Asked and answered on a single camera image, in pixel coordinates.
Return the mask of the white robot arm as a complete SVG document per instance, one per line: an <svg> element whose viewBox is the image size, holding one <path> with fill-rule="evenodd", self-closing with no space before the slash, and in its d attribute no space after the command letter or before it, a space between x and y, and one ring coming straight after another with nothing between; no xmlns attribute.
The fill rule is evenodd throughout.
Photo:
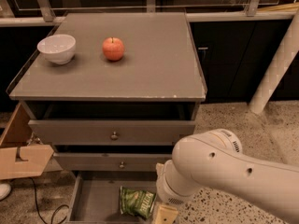
<svg viewBox="0 0 299 224"><path fill-rule="evenodd" d="M157 172L163 203L180 206L201 187L233 194L289 224L299 224L299 167L258 160L242 153L225 129L186 136Z"/></svg>

